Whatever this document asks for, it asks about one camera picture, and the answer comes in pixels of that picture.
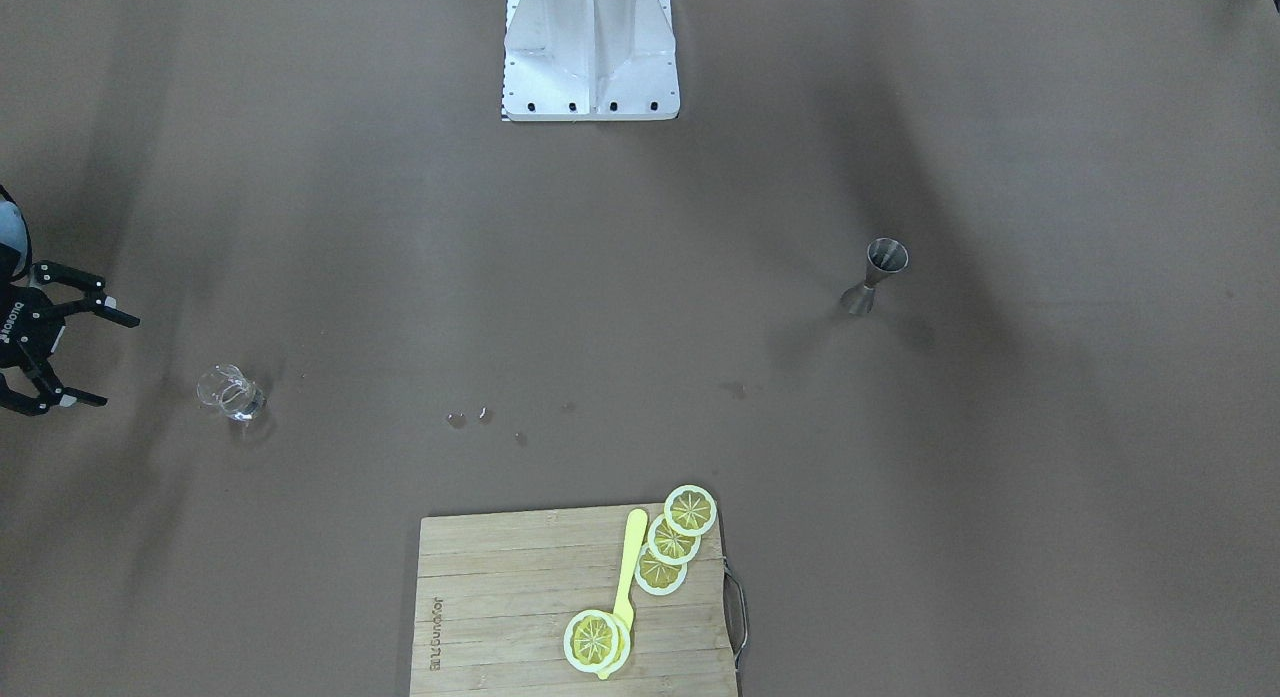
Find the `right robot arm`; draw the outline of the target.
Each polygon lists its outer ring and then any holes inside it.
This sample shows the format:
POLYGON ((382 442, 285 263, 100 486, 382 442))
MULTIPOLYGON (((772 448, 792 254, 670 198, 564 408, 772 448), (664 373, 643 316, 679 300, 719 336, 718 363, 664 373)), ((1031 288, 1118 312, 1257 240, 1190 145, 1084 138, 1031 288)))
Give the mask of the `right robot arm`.
POLYGON ((1 379, 1 405, 17 414, 46 414, 54 407, 102 407, 108 396, 70 388, 50 363, 72 315, 96 315, 122 327, 140 318, 119 309, 105 278, 33 258, 28 223, 8 191, 1 201, 1 368, 32 384, 32 395, 1 379))

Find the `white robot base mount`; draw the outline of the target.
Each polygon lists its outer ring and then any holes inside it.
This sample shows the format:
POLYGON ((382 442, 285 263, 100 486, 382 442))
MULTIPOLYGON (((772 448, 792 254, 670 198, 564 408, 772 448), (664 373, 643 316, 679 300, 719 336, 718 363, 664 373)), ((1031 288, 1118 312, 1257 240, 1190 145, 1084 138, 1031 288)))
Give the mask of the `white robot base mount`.
POLYGON ((673 120, 681 113, 672 0, 506 0, 500 116, 673 120))

